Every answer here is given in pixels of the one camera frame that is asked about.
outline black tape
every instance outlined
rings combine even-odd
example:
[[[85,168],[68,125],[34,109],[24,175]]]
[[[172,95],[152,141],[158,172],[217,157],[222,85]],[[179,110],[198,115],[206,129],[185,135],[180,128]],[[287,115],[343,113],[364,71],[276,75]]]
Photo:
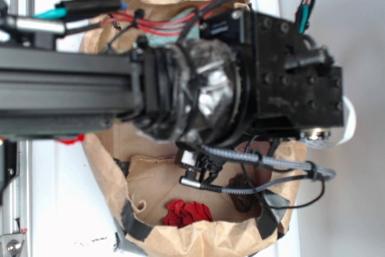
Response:
[[[269,190],[265,190],[263,198],[270,206],[282,207],[290,205],[290,201]],[[285,213],[286,210],[269,209],[266,207],[262,209],[262,214],[256,221],[258,231],[263,240],[270,237],[276,231]]]
[[[127,201],[123,207],[122,223],[127,234],[142,242],[150,235],[151,230],[153,229],[150,225],[140,222],[135,218],[134,211],[132,210],[129,201]]]
[[[134,253],[139,256],[148,256],[142,248],[126,239],[126,233],[123,231],[122,227],[120,227],[118,221],[115,218],[114,224],[117,230],[115,233],[116,245],[114,246],[114,252],[119,248],[123,251]]]

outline white surface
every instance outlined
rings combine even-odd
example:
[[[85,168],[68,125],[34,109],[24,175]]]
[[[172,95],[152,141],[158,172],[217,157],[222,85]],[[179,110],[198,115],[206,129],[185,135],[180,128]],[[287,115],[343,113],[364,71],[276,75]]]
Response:
[[[384,0],[317,0],[310,19],[309,34],[343,67],[343,90],[356,108],[357,129],[345,144],[309,150],[309,159],[337,176],[322,200],[299,211],[304,257],[385,255],[384,15]],[[303,187],[299,202],[318,190]]]
[[[35,10],[51,9],[58,1],[36,0]],[[254,6],[264,13],[279,14],[278,0],[254,0]],[[76,51],[80,40],[71,36],[60,40],[58,47]],[[115,256],[116,229],[80,144],[35,141],[32,153],[33,256],[51,256],[53,252],[55,256]],[[296,214],[290,233],[278,246],[257,256],[300,257]]]

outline silver bolt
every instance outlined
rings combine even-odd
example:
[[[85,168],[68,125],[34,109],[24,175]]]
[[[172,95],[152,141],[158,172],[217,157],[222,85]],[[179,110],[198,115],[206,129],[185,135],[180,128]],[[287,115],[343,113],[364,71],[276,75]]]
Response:
[[[7,244],[7,250],[8,252],[10,252],[12,256],[19,254],[21,251],[21,248],[22,248],[22,245],[16,240],[11,240]]]
[[[235,10],[232,14],[231,17],[232,19],[239,19],[242,16],[242,12],[240,10]]]
[[[207,28],[207,23],[206,22],[203,22],[200,26],[199,26],[200,30],[205,30]]]
[[[185,113],[189,113],[191,111],[191,106],[190,105],[187,105],[186,107],[185,107]]]

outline black plastic housing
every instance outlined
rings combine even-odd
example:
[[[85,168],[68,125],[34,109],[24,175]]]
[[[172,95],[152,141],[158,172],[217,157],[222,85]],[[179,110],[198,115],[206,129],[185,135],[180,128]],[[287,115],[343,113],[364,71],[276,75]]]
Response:
[[[208,19],[201,38],[222,40],[238,54],[243,97],[234,138],[343,126],[342,69],[294,23],[235,10]]]

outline red object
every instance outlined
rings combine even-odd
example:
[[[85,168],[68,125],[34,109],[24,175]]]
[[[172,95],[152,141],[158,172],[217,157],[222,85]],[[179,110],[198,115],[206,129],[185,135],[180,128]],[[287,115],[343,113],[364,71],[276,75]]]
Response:
[[[80,142],[84,141],[84,138],[85,138],[85,135],[80,134],[76,138],[71,140],[58,140],[58,141],[62,144],[75,144],[77,141],[80,141]]]
[[[167,209],[168,214],[163,219],[163,224],[167,226],[182,228],[202,220],[213,221],[210,209],[195,201],[186,204],[183,200],[174,200],[167,204]]]

